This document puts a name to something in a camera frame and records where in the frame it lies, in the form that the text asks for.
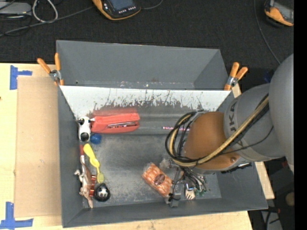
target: gray bin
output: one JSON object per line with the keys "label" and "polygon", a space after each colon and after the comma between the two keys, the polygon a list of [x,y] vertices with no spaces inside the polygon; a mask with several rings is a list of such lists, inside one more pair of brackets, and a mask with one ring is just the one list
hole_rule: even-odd
{"label": "gray bin", "polygon": [[[65,86],[78,87],[78,91],[81,87],[80,92],[88,95],[91,94],[88,87],[203,90],[218,94],[228,78],[218,49],[59,40],[57,52]],[[227,93],[216,110],[224,112],[233,99],[233,94]],[[63,227],[267,208],[254,164],[234,172],[209,175],[210,191],[204,197],[193,201],[180,200],[178,207],[170,207],[141,178],[148,163],[154,162],[158,166],[167,157],[164,148],[167,133],[140,129],[135,134],[103,135],[101,144],[92,145],[113,198],[104,203],[94,201],[94,208],[90,209],[86,199],[78,194],[80,181],[73,175],[76,169],[81,168],[80,143],[70,100],[61,88],[58,89],[58,101]],[[140,108],[140,116],[147,118],[145,123],[150,127],[153,122],[150,117],[160,115],[160,121],[153,122],[157,127],[163,119],[170,124],[175,122],[187,110],[180,105],[160,109]]]}

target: white cable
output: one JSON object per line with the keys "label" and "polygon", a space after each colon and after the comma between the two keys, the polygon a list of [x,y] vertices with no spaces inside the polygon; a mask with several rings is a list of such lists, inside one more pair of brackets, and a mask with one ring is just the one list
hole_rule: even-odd
{"label": "white cable", "polygon": [[52,22],[54,22],[54,21],[58,18],[58,11],[57,11],[56,7],[54,6],[54,4],[52,3],[51,0],[47,0],[47,1],[50,3],[50,5],[52,6],[54,12],[56,13],[55,18],[54,18],[53,20],[44,21],[44,20],[38,18],[38,16],[35,14],[35,7],[37,6],[38,0],[35,0],[34,3],[33,3],[33,6],[32,6],[32,13],[33,13],[33,16],[34,16],[38,21],[40,21],[40,22],[52,23]]}

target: wooden table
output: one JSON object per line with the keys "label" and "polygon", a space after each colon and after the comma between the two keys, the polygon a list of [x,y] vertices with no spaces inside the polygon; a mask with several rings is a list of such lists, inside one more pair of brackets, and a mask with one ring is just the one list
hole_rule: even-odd
{"label": "wooden table", "polygon": [[[34,218],[33,226],[25,229],[62,229],[61,226],[61,215],[60,213],[60,204],[59,199],[57,200],[49,200],[46,201],[46,197],[42,197],[50,188],[46,188],[44,178],[41,176],[41,183],[39,181],[35,181],[37,184],[35,186],[35,192],[33,192],[32,186],[27,186],[29,184],[29,178],[31,179],[34,176],[31,172],[33,166],[37,166],[39,163],[44,164],[43,160],[24,163],[23,169],[20,170],[20,164],[18,161],[21,159],[18,157],[18,151],[20,148],[20,140],[16,142],[17,137],[22,137],[21,132],[26,132],[27,129],[17,130],[17,126],[22,120],[18,119],[21,115],[22,106],[18,105],[17,100],[27,103],[27,95],[18,95],[18,87],[17,90],[10,90],[10,66],[14,65],[18,68],[19,71],[22,70],[30,70],[32,71],[32,76],[19,76],[17,78],[19,88],[20,85],[26,86],[28,88],[28,97],[33,96],[31,91],[35,91],[35,95],[39,96],[39,89],[42,86],[37,86],[39,81],[35,81],[36,78],[45,81],[46,86],[44,85],[44,91],[41,94],[46,94],[48,88],[56,88],[52,82],[52,79],[46,74],[42,68],[38,64],[15,64],[15,63],[0,63],[1,70],[1,81],[0,81],[0,137],[1,137],[1,156],[0,156],[0,170],[2,171],[2,176],[0,178],[0,220],[5,219],[5,202],[9,201],[14,203],[15,205],[15,219],[30,219]],[[51,69],[55,69],[54,65],[49,65]],[[240,89],[235,88],[234,94],[239,95]],[[45,104],[44,101],[37,101],[37,103],[33,103],[33,105]],[[57,110],[57,106],[49,106],[52,109]],[[28,124],[28,129],[32,129],[32,124]],[[36,143],[31,144],[33,139],[29,137],[29,140],[24,143],[27,145],[27,149],[29,152],[33,152],[34,149],[38,147],[42,149],[46,145],[42,145],[37,142],[43,142],[43,138],[36,141]],[[57,157],[48,157],[47,159],[57,159]],[[51,165],[53,171],[59,171],[56,165]],[[262,184],[263,191],[267,199],[273,199],[274,193],[271,188],[271,184],[265,169],[263,162],[257,162],[256,167],[260,176],[260,182]],[[20,177],[23,172],[28,172],[28,176],[24,177],[24,183],[20,183]],[[54,184],[58,184],[58,178],[54,179]],[[31,200],[31,196],[35,194],[35,200]],[[49,209],[50,204],[55,204],[54,209],[50,214],[48,211],[44,214],[33,215],[31,213],[32,209]],[[252,230],[251,223],[249,221],[248,212],[240,211],[240,212],[228,212],[228,213],[216,213],[209,215],[201,215],[201,216],[191,216],[191,217],[180,217],[180,218],[169,218],[169,219],[157,219],[157,220],[146,220],[146,221],[136,221],[136,222],[127,222],[127,223],[117,223],[117,224],[107,224],[101,226],[90,226],[90,227],[78,227],[72,229],[100,229],[100,230],[117,230],[117,229],[125,229],[125,230],[134,230],[134,229],[155,229],[155,230],[173,230],[173,229],[189,229],[189,230],[199,230],[199,229],[207,229],[207,230]]]}

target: cardboard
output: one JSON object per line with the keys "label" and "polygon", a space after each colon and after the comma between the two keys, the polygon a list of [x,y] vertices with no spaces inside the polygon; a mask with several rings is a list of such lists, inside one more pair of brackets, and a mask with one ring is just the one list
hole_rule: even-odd
{"label": "cardboard", "polygon": [[15,217],[61,215],[57,87],[18,77]]}

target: black floor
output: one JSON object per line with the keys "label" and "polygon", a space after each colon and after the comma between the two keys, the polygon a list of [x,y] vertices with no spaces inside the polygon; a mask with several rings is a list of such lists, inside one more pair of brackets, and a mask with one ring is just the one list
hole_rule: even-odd
{"label": "black floor", "polygon": [[[43,58],[53,64],[59,39],[217,48],[221,50],[228,73],[235,61],[249,68],[239,82],[245,92],[268,83],[280,63],[294,52],[294,26],[280,27],[269,22],[264,13],[266,0],[135,1],[144,9],[121,21],[107,19],[91,0],[52,0],[60,18],[53,23],[39,23],[33,16],[12,19],[1,15],[0,62],[36,63],[37,58]],[[294,0],[276,1],[294,9]],[[32,5],[34,0],[15,2]],[[84,9],[87,10],[66,18]],[[40,1],[36,13],[44,20],[54,18],[54,11],[46,0]],[[282,168],[281,162],[282,159],[266,162],[270,176]],[[289,188],[276,190],[274,204],[281,209],[283,230],[292,230],[294,208],[285,206],[284,197],[294,190],[294,183],[292,178],[285,180]],[[260,213],[251,212],[254,230],[261,229],[257,223],[263,224]]]}

